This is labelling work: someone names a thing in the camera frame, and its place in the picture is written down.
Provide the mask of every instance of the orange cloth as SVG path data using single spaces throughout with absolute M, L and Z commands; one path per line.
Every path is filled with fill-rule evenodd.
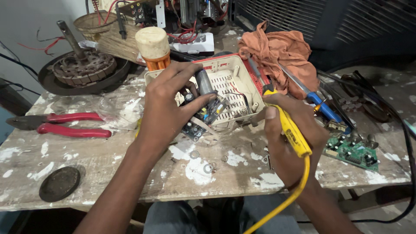
M 298 31 L 270 32 L 265 34 L 268 25 L 264 21 L 257 25 L 257 31 L 245 32 L 238 41 L 241 57 L 245 53 L 252 54 L 252 59 L 263 68 L 264 74 L 269 75 L 272 84 L 279 93 L 287 94 L 289 91 L 297 99 L 305 99 L 306 94 L 293 82 L 277 65 L 277 62 L 287 67 L 312 92 L 318 90 L 319 80 L 316 78 L 316 69 L 308 62 L 311 54 L 309 45 L 303 40 Z

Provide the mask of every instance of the hand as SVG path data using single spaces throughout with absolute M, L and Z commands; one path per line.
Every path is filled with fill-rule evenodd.
M 265 95 L 263 96 L 263 101 L 276 104 L 285 110 L 309 143 L 312 155 L 310 156 L 308 181 L 313 180 L 319 158 L 329 139 L 329 132 L 315 122 L 313 108 L 306 105 L 303 101 L 295 100 L 279 93 Z M 269 141 L 268 149 L 271 165 L 285 186 L 292 189 L 302 177 L 304 160 L 295 154 L 293 148 L 288 142 L 285 142 L 284 137 L 281 135 L 282 125 L 277 108 L 267 107 L 264 130 Z
M 204 95 L 185 106 L 177 106 L 176 93 L 188 87 L 189 79 L 202 68 L 202 64 L 175 62 L 147 85 L 143 119 L 135 140 L 147 152 L 161 156 L 188 120 L 216 98 L 215 94 Z

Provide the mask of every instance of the pliers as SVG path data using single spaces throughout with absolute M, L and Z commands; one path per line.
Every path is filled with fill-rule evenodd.
M 104 129 L 74 129 L 56 124 L 77 120 L 103 121 L 97 113 L 74 113 L 57 115 L 27 115 L 9 118 L 6 123 L 20 130 L 36 130 L 39 134 L 48 132 L 67 137 L 111 137 L 111 131 Z

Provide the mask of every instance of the leg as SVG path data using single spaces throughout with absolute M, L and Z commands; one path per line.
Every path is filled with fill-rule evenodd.
M 271 212 L 286 200 L 284 194 L 270 194 L 244 197 L 244 205 L 240 215 L 240 232 L 243 233 L 257 221 Z M 300 234 L 299 226 L 292 216 L 291 206 L 270 219 L 256 230 L 256 234 L 279 233 Z
M 203 227 L 184 201 L 155 202 L 147 213 L 143 234 L 203 234 Z

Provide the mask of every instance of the circuit board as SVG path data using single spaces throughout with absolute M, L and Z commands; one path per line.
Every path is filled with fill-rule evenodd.
M 323 154 L 360 168 L 379 171 L 376 150 L 365 147 L 362 142 L 351 142 L 345 138 L 330 138 Z
M 215 100 L 209 102 L 205 107 L 196 112 L 193 116 L 204 122 L 206 125 L 210 125 L 218 118 L 218 116 L 223 112 L 225 107 L 229 105 L 229 103 L 230 102 L 228 100 L 220 95 L 217 95 Z M 186 123 L 186 125 L 182 128 L 182 133 L 187 135 L 194 142 L 197 142 L 205 132 L 206 129 L 192 122 Z

